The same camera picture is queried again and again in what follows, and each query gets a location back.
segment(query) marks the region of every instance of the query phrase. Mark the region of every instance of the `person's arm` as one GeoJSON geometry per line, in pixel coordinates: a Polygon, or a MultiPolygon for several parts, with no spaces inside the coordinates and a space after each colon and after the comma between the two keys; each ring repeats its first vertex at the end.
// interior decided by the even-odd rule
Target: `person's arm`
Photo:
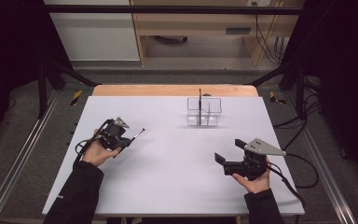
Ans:
{"type": "Polygon", "coordinates": [[[269,187],[269,169],[253,181],[238,174],[234,174],[232,177],[248,191],[244,198],[249,209],[249,224],[284,223],[269,187]]]}
{"type": "Polygon", "coordinates": [[[44,224],[90,224],[103,182],[103,172],[98,166],[108,158],[117,156],[120,150],[105,150],[99,140],[94,141],[69,175],[44,224]]]}

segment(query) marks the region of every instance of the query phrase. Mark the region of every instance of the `white wall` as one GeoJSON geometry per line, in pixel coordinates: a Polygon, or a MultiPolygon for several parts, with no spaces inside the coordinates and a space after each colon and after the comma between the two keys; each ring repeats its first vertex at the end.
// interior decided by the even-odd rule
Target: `white wall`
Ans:
{"type": "MultiPolygon", "coordinates": [[[[45,0],[47,5],[129,5],[128,0],[45,0]]],[[[131,14],[51,13],[71,61],[139,61],[131,14]]]]}

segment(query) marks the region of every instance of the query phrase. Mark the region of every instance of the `black sleeve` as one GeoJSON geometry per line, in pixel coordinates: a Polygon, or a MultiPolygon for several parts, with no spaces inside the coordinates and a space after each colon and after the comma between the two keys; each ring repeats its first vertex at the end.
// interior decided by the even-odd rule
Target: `black sleeve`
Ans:
{"type": "Polygon", "coordinates": [[[80,161],[66,180],[43,223],[90,224],[102,182],[103,172],[100,169],[80,161]]]}
{"type": "Polygon", "coordinates": [[[249,224],[284,223],[271,189],[244,196],[249,209],[249,224]]]}

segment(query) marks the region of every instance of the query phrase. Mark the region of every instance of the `white tabletop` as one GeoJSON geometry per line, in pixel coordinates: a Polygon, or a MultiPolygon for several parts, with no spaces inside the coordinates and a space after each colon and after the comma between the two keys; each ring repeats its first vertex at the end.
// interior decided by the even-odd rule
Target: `white tabletop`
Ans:
{"type": "MultiPolygon", "coordinates": [[[[240,138],[260,138],[279,147],[267,109],[260,97],[220,97],[219,125],[186,125],[184,96],[91,96],[78,122],[54,186],[43,209],[46,214],[72,172],[75,145],[89,139],[107,119],[121,116],[130,128],[123,136],[145,132],[115,159],[100,166],[104,179],[96,214],[105,217],[238,216],[249,211],[246,189],[214,160],[241,161],[240,138]]],[[[283,157],[268,156],[293,184],[283,157]]],[[[302,215],[300,201],[271,173],[271,188],[283,215],[302,215]]]]}

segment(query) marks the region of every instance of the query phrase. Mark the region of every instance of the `transparent box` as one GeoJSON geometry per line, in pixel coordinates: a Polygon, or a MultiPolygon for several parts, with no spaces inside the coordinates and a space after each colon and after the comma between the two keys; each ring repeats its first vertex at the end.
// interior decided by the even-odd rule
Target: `transparent box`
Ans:
{"type": "Polygon", "coordinates": [[[187,125],[217,126],[222,114],[222,100],[212,97],[187,98],[187,125]]]}

